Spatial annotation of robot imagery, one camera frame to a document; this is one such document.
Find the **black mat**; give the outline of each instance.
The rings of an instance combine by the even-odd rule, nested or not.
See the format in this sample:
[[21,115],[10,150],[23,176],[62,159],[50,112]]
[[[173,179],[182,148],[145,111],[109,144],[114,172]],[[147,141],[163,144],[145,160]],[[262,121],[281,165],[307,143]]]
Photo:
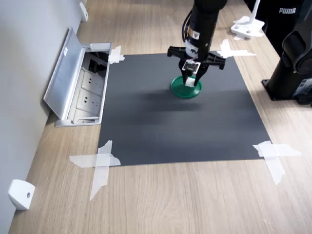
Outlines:
[[129,55],[110,66],[98,147],[112,140],[121,165],[259,159],[252,145],[270,138],[234,58],[209,67],[193,99],[169,89],[178,62]]

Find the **white wall bracket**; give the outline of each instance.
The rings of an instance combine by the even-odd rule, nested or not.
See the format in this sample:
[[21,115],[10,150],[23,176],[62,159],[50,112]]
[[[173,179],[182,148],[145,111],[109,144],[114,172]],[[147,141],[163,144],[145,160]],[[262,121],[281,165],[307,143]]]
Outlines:
[[35,192],[35,186],[19,179],[13,179],[8,191],[9,198],[17,210],[28,210]]

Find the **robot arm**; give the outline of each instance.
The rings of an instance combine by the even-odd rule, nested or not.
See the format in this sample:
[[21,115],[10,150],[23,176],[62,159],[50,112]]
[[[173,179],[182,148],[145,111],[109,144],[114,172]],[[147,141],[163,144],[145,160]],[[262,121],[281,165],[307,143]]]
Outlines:
[[199,79],[207,72],[209,65],[224,68],[225,59],[209,51],[219,11],[226,2],[227,0],[195,0],[182,26],[185,47],[169,47],[167,55],[180,58],[179,68],[184,84],[187,77],[194,74],[196,75],[194,86],[196,86]]

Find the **white wall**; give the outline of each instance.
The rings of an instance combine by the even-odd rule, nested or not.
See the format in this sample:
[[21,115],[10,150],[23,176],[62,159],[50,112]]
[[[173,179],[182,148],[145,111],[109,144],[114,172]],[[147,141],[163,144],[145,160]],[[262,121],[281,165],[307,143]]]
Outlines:
[[0,233],[15,206],[12,179],[25,180],[49,109],[46,85],[68,27],[77,32],[79,0],[0,0]]

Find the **white lamp base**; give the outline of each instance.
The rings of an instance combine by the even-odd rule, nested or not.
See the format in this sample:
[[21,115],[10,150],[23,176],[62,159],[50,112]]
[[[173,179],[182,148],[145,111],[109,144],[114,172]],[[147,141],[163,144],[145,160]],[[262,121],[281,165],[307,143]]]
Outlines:
[[236,21],[231,27],[231,32],[237,34],[241,38],[251,39],[254,36],[262,36],[259,32],[263,27],[264,22],[254,19],[253,22],[250,22],[248,16],[243,16],[241,19]]

